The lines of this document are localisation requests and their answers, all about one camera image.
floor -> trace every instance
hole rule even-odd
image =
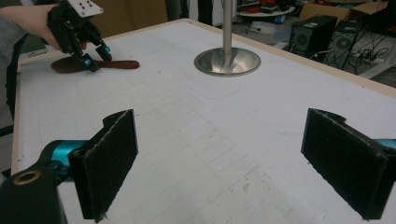
[[[274,25],[271,22],[269,25],[268,31],[258,32],[254,28],[251,28],[250,22],[236,22],[233,26],[233,33],[245,36],[247,38],[262,42],[267,45],[275,46],[276,48],[282,49],[287,45],[290,37],[290,28],[294,22],[297,21],[296,17],[287,17],[285,22],[280,25]],[[368,34],[364,36],[356,45],[354,50],[361,49],[364,46],[369,46],[379,38],[379,35],[376,34]],[[383,41],[378,43],[377,49],[388,49],[391,47],[391,39],[390,37],[385,38]],[[376,63],[380,63],[381,59],[384,59],[387,56],[386,53],[378,56],[379,60],[375,60],[369,63],[363,63],[357,69],[352,66],[347,66],[345,68],[346,71],[355,74],[357,71],[358,74],[364,72],[365,70],[371,68]],[[372,78],[373,81],[383,83],[384,85],[388,85],[396,88],[396,68],[390,68],[386,72],[381,75]],[[3,78],[0,79],[0,128],[6,127],[8,125],[12,125],[12,119],[9,115],[8,108],[4,104],[5,99],[5,81]],[[0,172],[5,171],[10,167],[11,164],[11,149],[12,149],[12,134],[0,137]],[[0,175],[0,183],[2,182],[3,177]]]

wooden spatula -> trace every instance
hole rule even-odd
[[[137,61],[94,61],[99,64],[101,68],[136,69],[140,66]],[[79,62],[72,57],[62,58],[55,61],[50,65],[50,67],[57,73],[75,73],[84,70]]]

metal base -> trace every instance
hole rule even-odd
[[[260,57],[250,50],[231,50],[229,59],[226,59],[223,48],[207,50],[195,58],[195,67],[211,76],[237,77],[253,72],[262,62]]]

